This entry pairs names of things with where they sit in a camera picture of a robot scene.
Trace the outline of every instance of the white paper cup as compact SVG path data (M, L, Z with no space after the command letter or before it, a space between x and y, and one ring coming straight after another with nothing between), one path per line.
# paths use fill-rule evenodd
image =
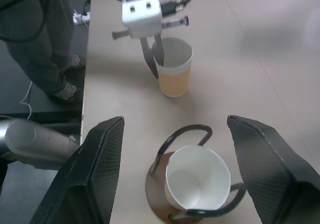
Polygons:
M163 38L164 64L156 62L161 92L169 97L179 97L188 89L192 47L179 38Z
M212 150L188 146L176 151L165 171L165 196L177 209L216 210L230 192L230 172Z

